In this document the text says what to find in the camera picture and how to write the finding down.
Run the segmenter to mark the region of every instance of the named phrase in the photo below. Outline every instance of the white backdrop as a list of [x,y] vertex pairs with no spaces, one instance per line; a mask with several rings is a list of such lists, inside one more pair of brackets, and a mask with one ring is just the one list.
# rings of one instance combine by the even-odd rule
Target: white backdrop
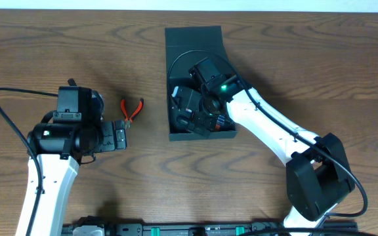
[[0,0],[0,9],[378,12],[378,0]]

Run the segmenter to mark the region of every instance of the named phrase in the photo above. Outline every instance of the red-handled pliers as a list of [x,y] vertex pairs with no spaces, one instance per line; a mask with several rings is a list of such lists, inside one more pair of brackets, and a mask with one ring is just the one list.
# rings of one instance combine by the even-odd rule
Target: red-handled pliers
[[126,99],[122,98],[122,100],[121,100],[121,109],[122,109],[122,112],[123,112],[123,114],[125,116],[125,128],[130,128],[131,127],[131,124],[132,124],[133,120],[141,112],[143,106],[144,106],[144,99],[141,98],[139,100],[138,107],[136,108],[136,110],[134,111],[134,113],[132,113],[132,115],[129,117],[128,113],[126,112]]

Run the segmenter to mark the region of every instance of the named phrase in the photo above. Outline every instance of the open box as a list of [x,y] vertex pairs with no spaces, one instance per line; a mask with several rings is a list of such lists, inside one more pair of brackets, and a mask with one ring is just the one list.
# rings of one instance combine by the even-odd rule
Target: open box
[[[216,52],[228,59],[222,43],[220,26],[207,27],[186,27],[186,28],[165,28],[166,48],[166,71],[173,61],[183,52],[193,49],[203,49]],[[173,117],[170,94],[176,86],[190,87],[196,89],[197,84],[191,78],[188,70],[197,62],[210,57],[221,73],[231,73],[231,69],[222,61],[215,60],[214,56],[206,52],[194,52],[179,59],[174,65],[167,80],[167,113],[169,116],[169,140],[204,140],[218,138],[234,138],[237,135],[236,125],[232,123],[223,127],[220,131],[211,132],[208,137],[186,131],[185,127],[178,124]]]

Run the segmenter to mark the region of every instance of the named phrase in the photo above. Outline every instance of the wooden table surface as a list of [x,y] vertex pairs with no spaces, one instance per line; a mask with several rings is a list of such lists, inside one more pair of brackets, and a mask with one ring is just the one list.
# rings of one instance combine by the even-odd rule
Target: wooden table surface
[[[369,208],[355,219],[378,234],[378,14],[0,10],[0,87],[57,92],[67,79],[99,91],[106,119],[119,99],[145,107],[125,151],[82,166],[65,223],[82,216],[146,223],[282,220],[285,168],[248,130],[232,140],[169,142],[164,28],[222,26],[230,60],[276,109],[308,130],[337,135]],[[27,134],[56,100],[0,92]],[[0,116],[0,235],[18,223],[26,148]],[[337,212],[356,212],[356,189]]]

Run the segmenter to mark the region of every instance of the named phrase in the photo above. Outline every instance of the wood grain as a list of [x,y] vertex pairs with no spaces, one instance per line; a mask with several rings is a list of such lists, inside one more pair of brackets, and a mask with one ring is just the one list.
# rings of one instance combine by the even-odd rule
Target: wood grain
[[[122,117],[121,96],[131,106],[145,99],[127,150],[80,168],[65,223],[87,215],[153,223],[287,214],[284,166],[243,127],[233,140],[168,141],[164,28],[211,25],[222,26],[231,61],[271,105],[343,141],[369,197],[356,221],[378,234],[378,14],[0,10],[0,86],[57,92],[73,77],[105,97],[107,119]],[[56,104],[4,92],[0,101],[24,133]],[[26,163],[0,117],[0,235],[15,232]],[[355,191],[336,211],[361,205]]]

